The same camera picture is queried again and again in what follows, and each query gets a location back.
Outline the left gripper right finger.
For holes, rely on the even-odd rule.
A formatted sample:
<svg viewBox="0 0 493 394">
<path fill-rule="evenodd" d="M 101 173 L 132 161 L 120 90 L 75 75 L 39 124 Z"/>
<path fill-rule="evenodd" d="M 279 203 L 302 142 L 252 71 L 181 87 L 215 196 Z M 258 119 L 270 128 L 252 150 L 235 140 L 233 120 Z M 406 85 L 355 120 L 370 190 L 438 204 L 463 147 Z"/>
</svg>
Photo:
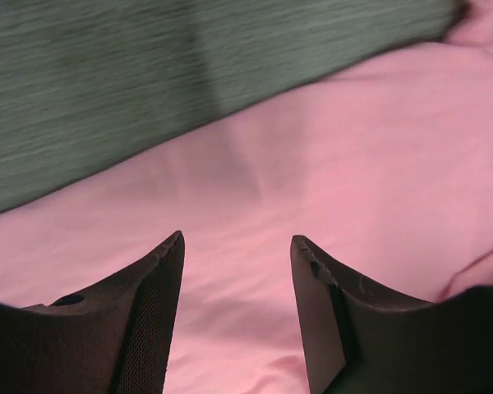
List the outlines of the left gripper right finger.
<svg viewBox="0 0 493 394">
<path fill-rule="evenodd" d="M 313 393 L 493 393 L 493 286 L 431 303 L 384 286 L 305 236 L 291 244 Z"/>
</svg>

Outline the light pink t shirt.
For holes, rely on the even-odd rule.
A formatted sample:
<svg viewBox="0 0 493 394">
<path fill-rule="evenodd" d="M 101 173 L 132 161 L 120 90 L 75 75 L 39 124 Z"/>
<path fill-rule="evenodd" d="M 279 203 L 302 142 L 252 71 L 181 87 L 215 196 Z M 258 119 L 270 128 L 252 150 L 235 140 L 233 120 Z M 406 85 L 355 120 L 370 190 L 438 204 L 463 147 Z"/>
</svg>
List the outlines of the light pink t shirt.
<svg viewBox="0 0 493 394">
<path fill-rule="evenodd" d="M 304 393 L 290 243 L 397 291 L 493 285 L 493 1 L 0 215 L 0 301 L 51 301 L 187 243 L 168 393 Z"/>
</svg>

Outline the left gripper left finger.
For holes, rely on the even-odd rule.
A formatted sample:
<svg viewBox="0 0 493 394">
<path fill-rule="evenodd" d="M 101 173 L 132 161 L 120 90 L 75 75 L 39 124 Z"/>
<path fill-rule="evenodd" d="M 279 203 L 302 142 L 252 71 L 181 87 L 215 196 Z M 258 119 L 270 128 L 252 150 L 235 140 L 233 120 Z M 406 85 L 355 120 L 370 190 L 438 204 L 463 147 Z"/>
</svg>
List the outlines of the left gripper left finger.
<svg viewBox="0 0 493 394">
<path fill-rule="evenodd" d="M 161 393 L 185 241 L 50 305 L 0 303 L 0 393 Z"/>
</svg>

